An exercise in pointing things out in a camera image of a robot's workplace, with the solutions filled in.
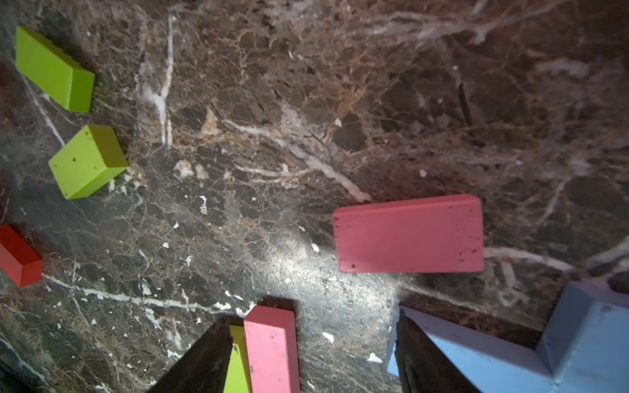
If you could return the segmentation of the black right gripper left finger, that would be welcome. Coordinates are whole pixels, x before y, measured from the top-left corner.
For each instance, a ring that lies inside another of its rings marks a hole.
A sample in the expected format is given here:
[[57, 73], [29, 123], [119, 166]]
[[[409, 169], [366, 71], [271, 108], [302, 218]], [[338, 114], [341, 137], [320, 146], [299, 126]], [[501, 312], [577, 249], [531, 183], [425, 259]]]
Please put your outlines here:
[[229, 321], [219, 319], [147, 392], [223, 392], [232, 348]]

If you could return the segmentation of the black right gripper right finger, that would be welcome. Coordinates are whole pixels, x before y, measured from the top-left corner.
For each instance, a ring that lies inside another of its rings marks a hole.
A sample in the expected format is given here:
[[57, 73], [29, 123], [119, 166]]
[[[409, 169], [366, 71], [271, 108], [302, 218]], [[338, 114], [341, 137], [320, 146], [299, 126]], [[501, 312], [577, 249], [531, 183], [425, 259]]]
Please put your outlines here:
[[479, 393], [402, 309], [396, 324], [395, 357], [404, 393]]

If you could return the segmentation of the blue block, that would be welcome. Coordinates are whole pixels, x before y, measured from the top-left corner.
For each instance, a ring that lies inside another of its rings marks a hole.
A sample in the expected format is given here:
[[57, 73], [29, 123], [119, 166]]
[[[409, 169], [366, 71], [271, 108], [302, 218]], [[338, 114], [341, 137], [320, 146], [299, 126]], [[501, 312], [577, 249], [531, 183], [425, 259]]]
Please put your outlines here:
[[628, 295], [569, 283], [537, 354], [553, 392], [628, 392]]
[[404, 306], [391, 328], [388, 372], [392, 375], [400, 378], [395, 350], [401, 309], [479, 392], [552, 392], [552, 375], [535, 351]]

